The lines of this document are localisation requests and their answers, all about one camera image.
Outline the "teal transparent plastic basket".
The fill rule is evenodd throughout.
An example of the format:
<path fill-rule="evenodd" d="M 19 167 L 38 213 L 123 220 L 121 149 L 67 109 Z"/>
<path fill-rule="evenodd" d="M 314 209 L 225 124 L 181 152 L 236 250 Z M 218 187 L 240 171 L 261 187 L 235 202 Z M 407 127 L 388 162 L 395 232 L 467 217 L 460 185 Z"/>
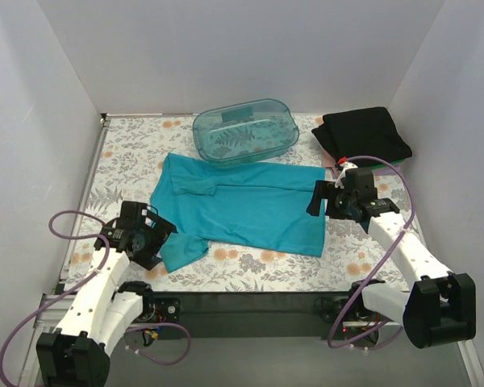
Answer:
<path fill-rule="evenodd" d="M 192 132 L 198 154 L 215 167 L 281 156 L 299 138 L 289 107 L 272 98 L 204 111 L 195 117 Z"/>

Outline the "green folded t-shirt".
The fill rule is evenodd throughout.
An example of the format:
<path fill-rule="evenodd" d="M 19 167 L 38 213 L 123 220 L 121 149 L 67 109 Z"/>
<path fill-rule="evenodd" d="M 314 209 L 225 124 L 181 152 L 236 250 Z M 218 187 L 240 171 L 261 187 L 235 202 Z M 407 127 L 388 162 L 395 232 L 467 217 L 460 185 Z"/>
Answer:
<path fill-rule="evenodd" d="M 384 165 L 392 165 L 394 168 L 398 168 L 404 160 L 396 160 L 396 161 L 386 161 Z"/>

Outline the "floral patterned table mat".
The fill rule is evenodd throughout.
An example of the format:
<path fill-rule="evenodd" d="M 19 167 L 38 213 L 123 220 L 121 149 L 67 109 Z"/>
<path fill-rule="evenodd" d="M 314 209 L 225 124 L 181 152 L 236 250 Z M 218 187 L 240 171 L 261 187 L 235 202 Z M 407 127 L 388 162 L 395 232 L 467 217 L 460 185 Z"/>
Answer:
<path fill-rule="evenodd" d="M 71 244 L 61 280 L 76 285 L 90 267 L 90 234 L 102 220 L 114 218 L 124 200 L 147 202 L 173 152 L 196 156 L 193 118 L 114 117 L 106 121 L 93 180 L 86 186 L 86 217 L 78 223 L 80 239 Z M 156 291 L 345 291 L 370 272 L 396 289 L 407 289 L 394 262 L 361 227 L 330 221 L 320 258 L 212 243 L 200 260 L 168 273 L 163 264 L 145 270 L 131 264 L 127 281 L 145 281 Z"/>

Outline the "aluminium frame rail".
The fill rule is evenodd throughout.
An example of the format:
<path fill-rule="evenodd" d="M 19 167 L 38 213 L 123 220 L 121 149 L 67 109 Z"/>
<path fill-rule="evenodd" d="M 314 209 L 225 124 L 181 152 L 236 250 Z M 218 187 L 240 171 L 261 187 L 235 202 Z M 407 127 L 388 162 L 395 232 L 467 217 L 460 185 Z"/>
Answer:
<path fill-rule="evenodd" d="M 71 293 L 43 310 L 37 317 L 35 317 L 35 326 L 55 327 L 69 311 L 76 296 L 75 293 Z"/>

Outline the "pink folded t-shirt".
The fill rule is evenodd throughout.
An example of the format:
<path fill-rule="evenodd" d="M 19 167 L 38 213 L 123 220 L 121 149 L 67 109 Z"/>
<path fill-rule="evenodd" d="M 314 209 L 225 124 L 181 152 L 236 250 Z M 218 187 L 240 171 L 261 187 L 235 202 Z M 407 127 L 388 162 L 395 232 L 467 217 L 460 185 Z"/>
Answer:
<path fill-rule="evenodd" d="M 324 149 L 321 149 L 322 166 L 326 169 L 337 169 L 338 161 Z"/>

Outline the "teal t-shirt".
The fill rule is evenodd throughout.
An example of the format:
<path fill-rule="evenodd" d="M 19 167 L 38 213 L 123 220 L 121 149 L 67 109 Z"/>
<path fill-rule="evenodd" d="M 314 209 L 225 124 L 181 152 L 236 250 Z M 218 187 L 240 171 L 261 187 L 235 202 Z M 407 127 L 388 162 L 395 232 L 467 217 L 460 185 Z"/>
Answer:
<path fill-rule="evenodd" d="M 161 248 L 168 272 L 204 257 L 210 242 L 321 257 L 325 219 L 310 216 L 321 167 L 256 162 L 217 169 L 170 153 L 150 203 L 177 232 Z"/>

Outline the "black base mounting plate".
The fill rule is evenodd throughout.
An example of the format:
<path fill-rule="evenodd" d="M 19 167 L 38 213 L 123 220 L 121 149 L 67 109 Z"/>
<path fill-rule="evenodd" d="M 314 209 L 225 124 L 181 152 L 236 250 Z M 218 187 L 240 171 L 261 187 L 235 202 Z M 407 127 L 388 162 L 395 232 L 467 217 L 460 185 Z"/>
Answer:
<path fill-rule="evenodd" d="M 146 321 L 129 332 L 155 331 L 158 339 L 315 337 L 326 339 L 348 301 L 347 292 L 154 292 Z"/>

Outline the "lavender folded t-shirt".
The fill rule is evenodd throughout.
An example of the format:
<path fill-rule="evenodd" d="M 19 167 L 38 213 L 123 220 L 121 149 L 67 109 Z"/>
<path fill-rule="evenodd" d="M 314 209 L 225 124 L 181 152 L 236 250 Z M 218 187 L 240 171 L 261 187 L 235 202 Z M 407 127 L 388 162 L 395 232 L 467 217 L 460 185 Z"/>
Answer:
<path fill-rule="evenodd" d="M 334 164 L 324 163 L 323 167 L 328 169 L 334 178 L 337 178 L 339 176 L 340 171 Z M 370 167 L 370 169 L 373 171 L 373 174 L 376 176 L 395 175 L 395 172 L 391 168 L 385 165 L 376 165 L 376 166 Z"/>

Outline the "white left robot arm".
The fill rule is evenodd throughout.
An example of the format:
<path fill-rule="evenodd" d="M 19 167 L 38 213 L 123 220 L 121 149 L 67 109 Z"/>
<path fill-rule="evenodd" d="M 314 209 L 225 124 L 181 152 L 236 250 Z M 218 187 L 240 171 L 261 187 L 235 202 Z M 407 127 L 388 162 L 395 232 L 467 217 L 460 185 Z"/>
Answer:
<path fill-rule="evenodd" d="M 119 216 L 101 224 L 87 282 L 74 290 L 64 317 L 36 343 L 46 386 L 103 386 L 111 353 L 132 324 L 142 324 L 145 343 L 152 344 L 165 323 L 176 322 L 178 308 L 156 298 L 150 284 L 122 281 L 129 264 L 151 270 L 160 249 L 176 232 L 156 207 L 124 201 Z"/>

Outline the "black folded t-shirt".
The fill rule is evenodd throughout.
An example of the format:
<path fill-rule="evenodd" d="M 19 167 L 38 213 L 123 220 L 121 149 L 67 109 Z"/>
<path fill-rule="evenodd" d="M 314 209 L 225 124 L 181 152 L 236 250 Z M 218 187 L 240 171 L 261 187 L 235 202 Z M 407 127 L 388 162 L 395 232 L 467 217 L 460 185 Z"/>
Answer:
<path fill-rule="evenodd" d="M 354 156 L 374 156 L 385 161 L 413 156 L 384 106 L 326 114 L 312 134 L 337 161 Z"/>

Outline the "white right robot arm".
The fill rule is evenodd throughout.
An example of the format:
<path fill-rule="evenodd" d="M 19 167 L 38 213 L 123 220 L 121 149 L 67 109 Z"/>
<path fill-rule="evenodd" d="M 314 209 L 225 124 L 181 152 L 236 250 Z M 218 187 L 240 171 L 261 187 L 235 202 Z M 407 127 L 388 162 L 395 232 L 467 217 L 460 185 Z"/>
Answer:
<path fill-rule="evenodd" d="M 378 322 L 344 341 L 352 346 L 388 322 L 397 323 L 417 348 L 473 339 L 476 335 L 476 285 L 470 275 L 455 273 L 438 261 L 419 237 L 410 232 L 412 220 L 404 218 L 389 198 L 380 198 L 373 172 L 344 162 L 335 181 L 317 181 L 307 207 L 312 216 L 351 220 L 386 251 L 383 260 L 392 260 L 409 286 L 402 292 L 368 276 L 354 283 L 348 301 L 337 315 L 328 334 L 329 347 L 338 327 L 347 317 Z"/>

